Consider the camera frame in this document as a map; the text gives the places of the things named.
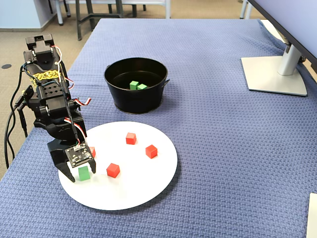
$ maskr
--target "textured blue fabric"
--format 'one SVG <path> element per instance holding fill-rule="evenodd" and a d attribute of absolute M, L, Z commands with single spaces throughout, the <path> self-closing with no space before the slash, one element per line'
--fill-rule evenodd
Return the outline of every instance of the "textured blue fabric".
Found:
<path fill-rule="evenodd" d="M 241 57 L 282 55 L 257 20 L 103 19 L 69 71 L 85 100 L 87 129 L 131 120 L 174 143 L 178 168 L 156 198 L 100 211 L 70 198 L 35 128 L 0 183 L 0 237 L 306 237 L 309 194 L 317 191 L 317 86 L 299 65 L 308 97 L 252 92 Z M 107 65 L 146 57 L 168 68 L 162 105 L 119 111 Z"/>

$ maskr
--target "monitor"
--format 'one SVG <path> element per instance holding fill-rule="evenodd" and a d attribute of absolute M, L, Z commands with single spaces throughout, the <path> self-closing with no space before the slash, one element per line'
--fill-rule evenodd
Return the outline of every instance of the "monitor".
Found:
<path fill-rule="evenodd" d="M 248 1 L 291 43 L 283 56 L 242 58 L 249 89 L 306 96 L 296 66 L 301 55 L 317 65 L 317 0 Z"/>

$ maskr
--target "white plate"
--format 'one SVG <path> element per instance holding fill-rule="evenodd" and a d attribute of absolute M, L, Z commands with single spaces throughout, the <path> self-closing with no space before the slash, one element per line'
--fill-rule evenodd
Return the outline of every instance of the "white plate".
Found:
<path fill-rule="evenodd" d="M 126 144 L 128 132 L 135 133 L 135 145 Z M 96 150 L 96 173 L 80 181 L 78 168 L 71 173 L 76 182 L 58 171 L 61 185 L 77 202 L 101 210 L 121 210 L 141 205 L 159 195 L 172 180 L 177 167 L 176 149 L 160 130 L 138 122 L 119 121 L 99 125 L 87 131 L 87 142 Z M 145 148 L 153 144 L 158 155 L 150 159 Z M 107 176 L 106 169 L 114 163 L 120 166 L 116 178 Z"/>

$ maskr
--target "floor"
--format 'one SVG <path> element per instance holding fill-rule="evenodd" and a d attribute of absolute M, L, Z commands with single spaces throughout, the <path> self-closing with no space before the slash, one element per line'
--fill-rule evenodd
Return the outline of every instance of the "floor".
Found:
<path fill-rule="evenodd" d="M 239 18 L 241 3 L 242 1 L 240 0 L 172 0 L 171 16 L 172 18 Z M 93 7 L 95 12 L 108 12 L 107 5 L 97 4 Z M 43 32 L 53 35 L 55 43 L 63 52 L 63 61 L 67 69 L 71 67 L 91 34 L 89 22 L 86 22 L 82 26 L 83 39 L 82 41 L 77 41 L 75 7 L 71 5 L 70 8 L 72 12 L 71 18 L 67 18 L 64 9 L 62 9 L 64 19 L 63 26 L 59 26 L 57 19 L 55 19 Z M 85 12 L 87 12 L 85 11 L 85 6 L 81 5 L 81 8 L 82 13 L 85 14 Z M 138 18 L 165 18 L 164 8 L 162 6 L 148 5 L 147 11 L 143 11 L 142 6 L 139 5 L 137 10 Z M 124 12 L 125 17 L 132 17 L 132 7 L 130 5 L 124 6 Z M 264 19 L 255 9 L 252 11 L 251 18 Z M 7 63 L 12 65 L 9 69 L 0 68 L 0 80 L 2 84 L 0 88 L 0 178 L 6 171 L 3 153 L 4 127 L 10 113 L 9 102 L 18 82 L 19 69 L 24 63 L 23 52 L 27 49 L 25 38 L 38 34 L 40 33 L 0 32 L 0 65 Z M 313 74 L 308 62 L 306 62 L 306 66 Z M 23 75 L 20 90 L 25 89 L 28 85 L 30 85 L 30 81 L 26 75 Z M 28 131 L 30 132 L 34 115 L 28 108 L 24 110 L 24 113 L 27 120 Z M 24 139 L 24 133 L 17 116 L 17 123 L 10 137 L 16 153 Z"/>

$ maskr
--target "bucket handle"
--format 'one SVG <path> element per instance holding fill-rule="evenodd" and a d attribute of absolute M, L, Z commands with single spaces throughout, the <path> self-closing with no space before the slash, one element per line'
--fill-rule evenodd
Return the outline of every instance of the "bucket handle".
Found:
<path fill-rule="evenodd" d="M 162 88 L 165 87 L 165 85 L 170 81 L 170 79 L 168 79 L 167 81 L 165 81 L 165 83 L 163 84 Z"/>

